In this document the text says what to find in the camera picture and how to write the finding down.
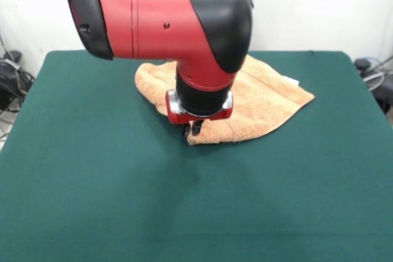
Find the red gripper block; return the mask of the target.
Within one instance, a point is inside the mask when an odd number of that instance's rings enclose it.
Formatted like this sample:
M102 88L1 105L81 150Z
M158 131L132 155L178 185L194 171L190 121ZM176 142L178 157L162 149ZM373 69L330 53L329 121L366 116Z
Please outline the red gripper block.
M212 115L197 116L186 112L181 107L181 101L177 97L176 90L168 90L165 95L166 113L169 121L174 125L182 125L182 136L190 134L190 122L192 124L192 136L197 136L201 132L203 120L224 120L231 117L233 112L233 93L229 91L227 98L222 104L222 108Z

